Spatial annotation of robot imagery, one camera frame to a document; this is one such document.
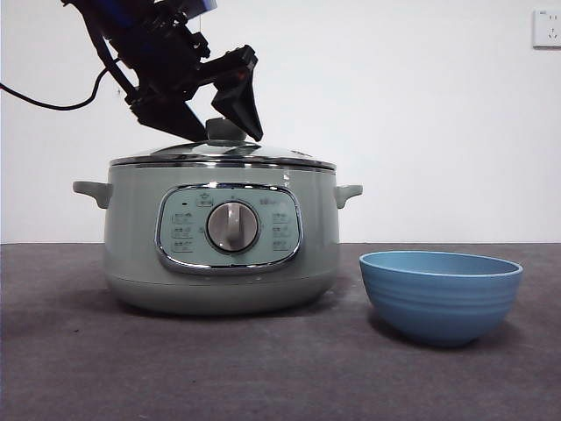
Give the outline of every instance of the button label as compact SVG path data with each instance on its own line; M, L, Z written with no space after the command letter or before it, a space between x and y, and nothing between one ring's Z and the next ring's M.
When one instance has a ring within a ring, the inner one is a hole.
M172 239L192 239L190 226L176 226L172 229Z
M276 239L273 241L273 250L275 252L286 252L288 249L288 241L285 239Z
M174 241L172 250L174 253L193 253L193 241Z
M202 193L196 200L196 205L199 208L209 208L210 206L214 205L214 199L210 197L208 193Z
M290 227L284 224L273 225L273 238L286 239L290 237Z
M288 224L288 214L286 212L274 212L273 224Z
M191 212L176 213L176 214L172 215L172 223L177 224L177 225L190 224L192 217L193 217L193 215L191 214Z

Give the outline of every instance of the gray table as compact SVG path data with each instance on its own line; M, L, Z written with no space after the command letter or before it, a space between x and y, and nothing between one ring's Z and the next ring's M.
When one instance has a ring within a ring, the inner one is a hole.
M408 342L358 256L396 248L521 262L515 307L458 350ZM344 245L301 308L180 318L116 302L99 245L2 247L2 420L559 420L561 245Z

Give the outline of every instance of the stainless steel rim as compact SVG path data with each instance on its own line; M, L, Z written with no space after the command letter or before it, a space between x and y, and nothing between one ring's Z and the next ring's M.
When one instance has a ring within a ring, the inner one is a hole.
M278 164L244 164L242 162L153 162L146 164L120 164L112 168L251 168L251 169L288 169L292 171L309 171L334 175L332 169L306 167L303 165Z
M336 166L329 162L304 160L296 158L273 158L266 156L226 156L220 153L206 154L170 154L170 155L147 155L133 156L129 158L119 158L110 162L112 167L117 165L129 164L160 164L172 166L171 164L238 164L243 167L245 164L277 165L285 167L306 167L322 168L331 171L336 170Z

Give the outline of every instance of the pot handle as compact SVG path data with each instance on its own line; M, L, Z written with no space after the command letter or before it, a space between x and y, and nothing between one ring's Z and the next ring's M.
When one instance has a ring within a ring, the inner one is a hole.
M113 186L102 182L74 182L72 190L81 195L91 196L101 209L109 207L109 200L113 194Z
M343 209L344 204L347 203L351 197L362 195L362 186L354 184L352 186L338 186L335 188L335 201L337 202L337 209Z

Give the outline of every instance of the glass lid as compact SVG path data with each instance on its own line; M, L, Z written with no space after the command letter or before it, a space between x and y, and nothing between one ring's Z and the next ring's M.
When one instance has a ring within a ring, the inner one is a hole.
M276 164L335 170L334 164L318 161L306 153L262 146L239 140L207 140L139 153L111 162L111 166L127 164L177 164L182 162L225 162L244 164Z
M245 141L245 133L232 122L223 118L207 121L209 140L186 143L139 153L127 158L113 160L111 166L128 164L154 164L158 166L178 166L195 163L221 163L225 166L268 165L308 167L335 170L335 165L316 160L306 153L262 146Z

